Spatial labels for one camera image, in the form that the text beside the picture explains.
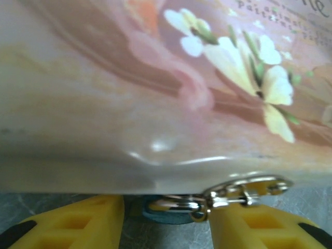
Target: flower petal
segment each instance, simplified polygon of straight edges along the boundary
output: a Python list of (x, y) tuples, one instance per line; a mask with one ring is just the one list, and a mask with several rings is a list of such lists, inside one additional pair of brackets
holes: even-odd
[(259, 38), (259, 58), (269, 65), (277, 65), (282, 62), (282, 57), (275, 49), (274, 42), (267, 35)]
[(210, 25), (208, 24), (208, 22), (206, 22), (205, 20), (203, 19), (197, 19), (197, 24), (199, 23), (199, 25), (201, 27), (203, 27), (204, 29), (208, 30), (208, 31), (211, 31), (211, 27)]
[(258, 54), (259, 54), (259, 48), (258, 48), (258, 45), (259, 45), (259, 38), (258, 38), (258, 35), (256, 33), (253, 33), (253, 32), (246, 32), (246, 31), (243, 31), (243, 35), (244, 35), (244, 38), (245, 38), (245, 41), (247, 42), (250, 50), (252, 51), (252, 53), (254, 54), (254, 56), (257, 56), (258, 57)]
[(205, 45), (206, 58), (238, 87), (250, 95), (256, 96), (239, 50), (229, 37), (221, 37), (218, 42), (219, 45)]
[(197, 29), (197, 18), (194, 13), (192, 13), (189, 9), (180, 9), (180, 14), (183, 16), (188, 27), (194, 27)]
[(281, 66), (267, 70), (263, 77), (262, 92), (265, 102), (274, 105), (291, 105), (294, 90), (288, 81), (288, 73)]
[(238, 45), (238, 40), (237, 40), (237, 35), (235, 34), (234, 28), (232, 25), (228, 25), (228, 33), (229, 33), (229, 38), (231, 39), (233, 45), (237, 47)]
[(270, 104), (265, 104), (263, 110), (264, 121), (270, 132), (281, 136), (286, 142), (294, 143), (294, 134), (280, 111)]
[(174, 28), (185, 35), (191, 35), (190, 27), (187, 25), (187, 22), (181, 13), (167, 9), (164, 11), (164, 17)]
[(245, 43), (242, 40), (238, 41), (238, 48), (241, 53), (242, 60), (244, 62), (245, 68), (247, 70), (248, 76), (250, 78), (250, 81), (252, 83), (253, 88), (255, 89), (256, 92), (260, 91), (260, 88), (258, 87), (257, 82), (255, 81), (254, 78), (254, 72), (252, 70), (250, 58), (252, 58), (253, 62), (255, 63), (255, 56), (250, 50), (249, 46), (247, 43)]
[(193, 57), (199, 57), (203, 52), (203, 43), (196, 36), (186, 36), (180, 40), (182, 48), (187, 54)]

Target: silver metal clasp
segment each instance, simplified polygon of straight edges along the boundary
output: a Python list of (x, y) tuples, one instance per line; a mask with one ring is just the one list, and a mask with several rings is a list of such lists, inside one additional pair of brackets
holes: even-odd
[(293, 182), (279, 175), (261, 175), (228, 181), (207, 189), (199, 195), (166, 195), (148, 205), (152, 211), (189, 213), (196, 222), (208, 219), (213, 209), (232, 203), (243, 206), (260, 205), (260, 197), (280, 195)]

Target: gray surface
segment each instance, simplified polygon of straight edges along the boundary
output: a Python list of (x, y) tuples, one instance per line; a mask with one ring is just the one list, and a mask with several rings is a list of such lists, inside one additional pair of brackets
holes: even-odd
[[(31, 215), (73, 203), (88, 195), (1, 194), (0, 232)], [(264, 203), (305, 216), (332, 233), (332, 188), (290, 190)], [(124, 221), (120, 249), (211, 249), (208, 223), (188, 225), (144, 224), (131, 218)]]

